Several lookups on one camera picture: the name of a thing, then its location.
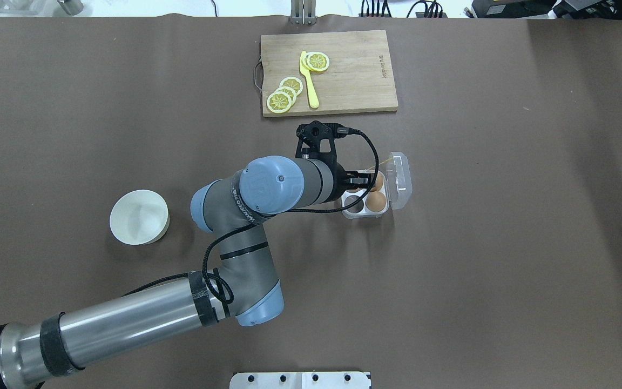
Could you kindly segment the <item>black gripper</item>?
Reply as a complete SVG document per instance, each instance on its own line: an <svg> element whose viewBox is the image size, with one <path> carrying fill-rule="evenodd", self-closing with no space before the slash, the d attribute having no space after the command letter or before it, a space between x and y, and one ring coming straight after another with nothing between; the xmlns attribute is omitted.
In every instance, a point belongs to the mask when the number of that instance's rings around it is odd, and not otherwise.
<svg viewBox="0 0 622 389"><path fill-rule="evenodd" d="M370 189L372 172L347 171L342 165L336 165L333 180L333 194L343 194L348 188Z"/></svg>

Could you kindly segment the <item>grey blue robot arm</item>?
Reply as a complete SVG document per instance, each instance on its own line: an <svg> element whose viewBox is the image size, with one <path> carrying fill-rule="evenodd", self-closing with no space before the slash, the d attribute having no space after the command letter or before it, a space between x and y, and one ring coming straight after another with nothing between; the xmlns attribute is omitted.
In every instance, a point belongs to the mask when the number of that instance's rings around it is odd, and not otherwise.
<svg viewBox="0 0 622 389"><path fill-rule="evenodd" d="M272 320L284 307L264 223L286 213L319 213L346 190L369 192L378 169L348 171L334 157L261 157L200 188L190 212L214 237L200 267L137 286L121 297L60 312L36 325L0 325L0 388L38 388L101 360L234 317Z"/></svg>

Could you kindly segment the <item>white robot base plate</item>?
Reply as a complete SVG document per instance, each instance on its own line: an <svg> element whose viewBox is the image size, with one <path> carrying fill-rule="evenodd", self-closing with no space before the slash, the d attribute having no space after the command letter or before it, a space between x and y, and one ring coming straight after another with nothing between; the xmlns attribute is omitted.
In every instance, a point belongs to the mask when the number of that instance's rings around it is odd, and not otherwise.
<svg viewBox="0 0 622 389"><path fill-rule="evenodd" d="M372 387L371 374L361 371L239 372L229 382L229 388Z"/></svg>

